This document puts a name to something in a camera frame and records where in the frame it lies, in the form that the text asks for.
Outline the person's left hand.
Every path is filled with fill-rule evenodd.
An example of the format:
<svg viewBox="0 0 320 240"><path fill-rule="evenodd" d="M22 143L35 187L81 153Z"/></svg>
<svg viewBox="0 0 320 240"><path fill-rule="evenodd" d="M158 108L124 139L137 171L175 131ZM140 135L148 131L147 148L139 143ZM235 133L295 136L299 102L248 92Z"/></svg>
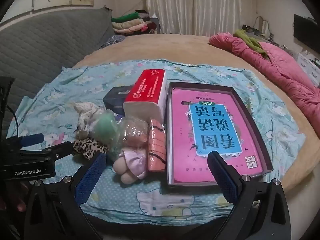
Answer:
<svg viewBox="0 0 320 240"><path fill-rule="evenodd" d="M1 210L14 207L20 212L25 211L26 204L23 197L28 191L28 187L22 182L4 182L1 185Z"/></svg>

